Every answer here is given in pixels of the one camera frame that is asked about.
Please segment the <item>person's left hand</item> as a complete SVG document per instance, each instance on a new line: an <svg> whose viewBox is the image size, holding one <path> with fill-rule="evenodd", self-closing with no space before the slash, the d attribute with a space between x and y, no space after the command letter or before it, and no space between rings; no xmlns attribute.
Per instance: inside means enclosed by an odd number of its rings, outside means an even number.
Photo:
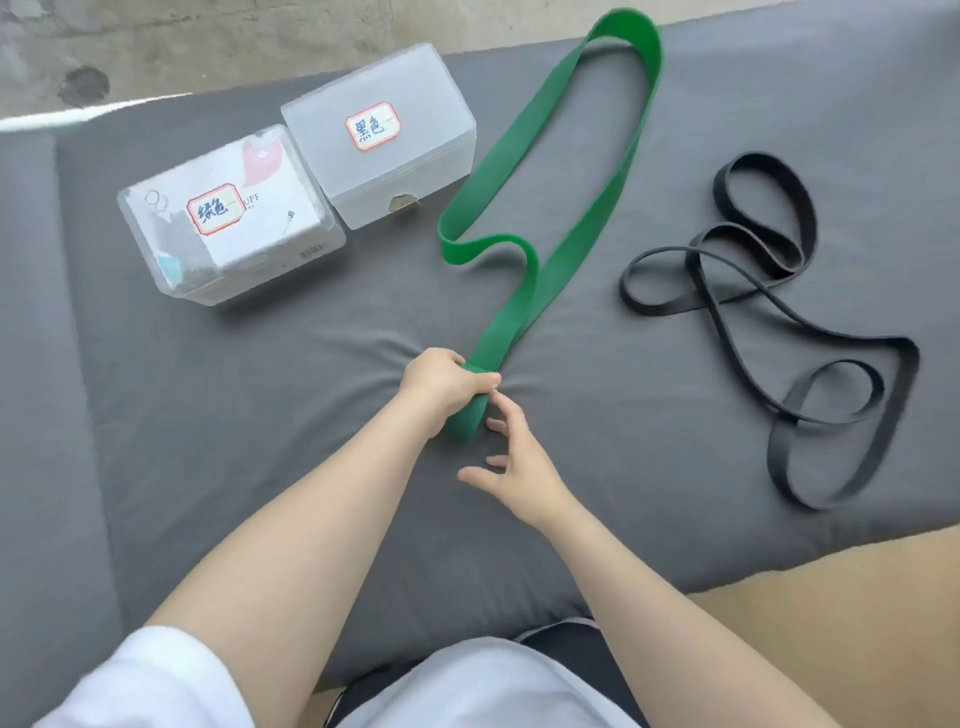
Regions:
<svg viewBox="0 0 960 728"><path fill-rule="evenodd" d="M396 395L390 402L398 421L426 443L447 420L480 396L451 396L453 370L472 370L467 359L449 348L429 347L405 368Z"/></svg>

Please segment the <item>person's right hand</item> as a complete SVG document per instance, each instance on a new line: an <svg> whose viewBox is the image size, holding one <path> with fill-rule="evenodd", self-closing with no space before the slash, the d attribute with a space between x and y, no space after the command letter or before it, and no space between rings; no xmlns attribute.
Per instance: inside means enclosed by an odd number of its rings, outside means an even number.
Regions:
<svg viewBox="0 0 960 728"><path fill-rule="evenodd" d="M507 441L507 452L486 458L489 470L509 469L509 501L499 501L513 516L535 528L551 540L554 531L564 525L580 508L579 501L561 479L546 450L532 432L525 414L516 402L499 391L490 402L517 430Z"/></svg>

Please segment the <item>green resistance band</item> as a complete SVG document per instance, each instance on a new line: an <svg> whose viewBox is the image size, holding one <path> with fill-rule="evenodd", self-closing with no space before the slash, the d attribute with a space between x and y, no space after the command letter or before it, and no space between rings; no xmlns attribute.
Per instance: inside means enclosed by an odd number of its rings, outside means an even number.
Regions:
<svg viewBox="0 0 960 728"><path fill-rule="evenodd" d="M539 139L564 99L588 46L601 40L626 43L642 61L647 78L641 115L605 187L545 262L540 261L531 243L512 233L501 232L463 240L463 235L486 211ZM488 249L503 243L521 249L526 263L520 285L480 335L473 353L463 364L465 370L475 374L498 372L511 348L564 291L591 253L626 185L658 90L663 63L661 36L649 16L631 7L616 8L604 14L581 43L550 72L529 103L492 145L440 214L437 235L446 263L455 266L470 263Z"/></svg>

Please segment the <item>person's right forearm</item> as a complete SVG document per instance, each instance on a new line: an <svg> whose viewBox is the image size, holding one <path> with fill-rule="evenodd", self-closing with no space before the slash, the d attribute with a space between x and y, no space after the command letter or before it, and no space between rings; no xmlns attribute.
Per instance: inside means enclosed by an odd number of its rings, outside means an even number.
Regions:
<svg viewBox="0 0 960 728"><path fill-rule="evenodd" d="M569 569L651 728L840 728L575 498L531 523Z"/></svg>

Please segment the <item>person's left forearm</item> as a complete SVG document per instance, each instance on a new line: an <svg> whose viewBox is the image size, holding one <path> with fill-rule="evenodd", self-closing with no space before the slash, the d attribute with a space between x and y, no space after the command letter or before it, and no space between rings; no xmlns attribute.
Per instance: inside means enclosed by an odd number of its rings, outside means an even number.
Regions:
<svg viewBox="0 0 960 728"><path fill-rule="evenodd" d="M148 621L224 663L255 728L294 728L443 423L384 408L211 550Z"/></svg>

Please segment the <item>frosted empty plastic box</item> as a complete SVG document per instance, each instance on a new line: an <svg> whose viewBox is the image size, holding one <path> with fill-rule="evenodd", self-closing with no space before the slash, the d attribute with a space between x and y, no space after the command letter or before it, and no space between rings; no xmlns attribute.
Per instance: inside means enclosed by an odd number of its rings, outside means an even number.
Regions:
<svg viewBox="0 0 960 728"><path fill-rule="evenodd" d="M284 103L312 178L351 230L468 176L476 122L436 48L419 43Z"/></svg>

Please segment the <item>grey mattress cover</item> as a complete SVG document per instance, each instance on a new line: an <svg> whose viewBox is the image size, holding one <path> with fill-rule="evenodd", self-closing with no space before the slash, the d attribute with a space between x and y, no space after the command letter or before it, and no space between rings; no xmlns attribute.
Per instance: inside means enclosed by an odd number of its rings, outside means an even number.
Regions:
<svg viewBox="0 0 960 728"><path fill-rule="evenodd" d="M678 23L621 198L504 361L572 490L683 591L960 522L960 0L821 0ZM376 413L421 348L468 356L522 279L455 268L409 217L224 307L159 292L117 193L280 119L325 78L0 135L0 728L24 728L233 528ZM813 323L900 334L918 378L868 488L814 514L772 484L771 416L705 311L630 312L637 255L719 219L763 151L819 246L776 288Z"/></svg>

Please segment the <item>black resistance band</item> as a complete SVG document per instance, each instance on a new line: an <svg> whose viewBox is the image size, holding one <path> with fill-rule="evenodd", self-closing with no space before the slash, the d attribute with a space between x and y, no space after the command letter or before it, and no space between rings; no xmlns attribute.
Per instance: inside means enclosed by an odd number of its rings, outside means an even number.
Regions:
<svg viewBox="0 0 960 728"><path fill-rule="evenodd" d="M733 194L732 179L737 173L745 172L761 174L781 190L797 221L798 238L763 224L739 205ZM666 318L695 310L707 312L731 370L750 394L774 415L766 450L766 466L772 483L794 504L810 511L829 511L861 493L882 466L916 383L921 366L920 348L907 336L854 335L824 328L801 316L776 295L776 287L794 281L810 267L819 246L819 222L810 192L782 159L765 151L741 153L716 173L711 194L723 221L699 233L686 246L642 252L621 273L619 297L628 310L648 318ZM683 255L683 267L693 290L665 302L643 301L630 290L630 276L642 261L664 253ZM898 360L893 383L887 384L882 372L870 363L844 357L804 372L781 399L768 394L742 359L721 309L757 296L766 299L800 334L893 351ZM803 406L821 376L844 365L858 368L869 380L870 394L866 402L845 419L820 419L804 413ZM813 498L791 481L790 456L801 424L836 430L875 415L877 424L862 459L836 491Z"/></svg>

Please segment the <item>clear plastic box with card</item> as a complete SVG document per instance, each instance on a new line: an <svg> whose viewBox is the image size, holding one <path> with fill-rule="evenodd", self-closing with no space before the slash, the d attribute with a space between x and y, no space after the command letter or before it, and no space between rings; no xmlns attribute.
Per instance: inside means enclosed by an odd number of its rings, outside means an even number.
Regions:
<svg viewBox="0 0 960 728"><path fill-rule="evenodd" d="M117 202L158 290L206 307L346 243L283 125L131 185Z"/></svg>

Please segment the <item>white shirt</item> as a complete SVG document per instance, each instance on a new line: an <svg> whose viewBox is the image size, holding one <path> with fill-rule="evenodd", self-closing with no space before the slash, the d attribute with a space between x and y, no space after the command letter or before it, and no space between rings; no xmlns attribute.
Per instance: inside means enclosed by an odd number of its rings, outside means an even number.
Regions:
<svg viewBox="0 0 960 728"><path fill-rule="evenodd" d="M145 627L33 728L255 728L225 664L196 637ZM542 652L499 637L438 650L332 728L640 728Z"/></svg>

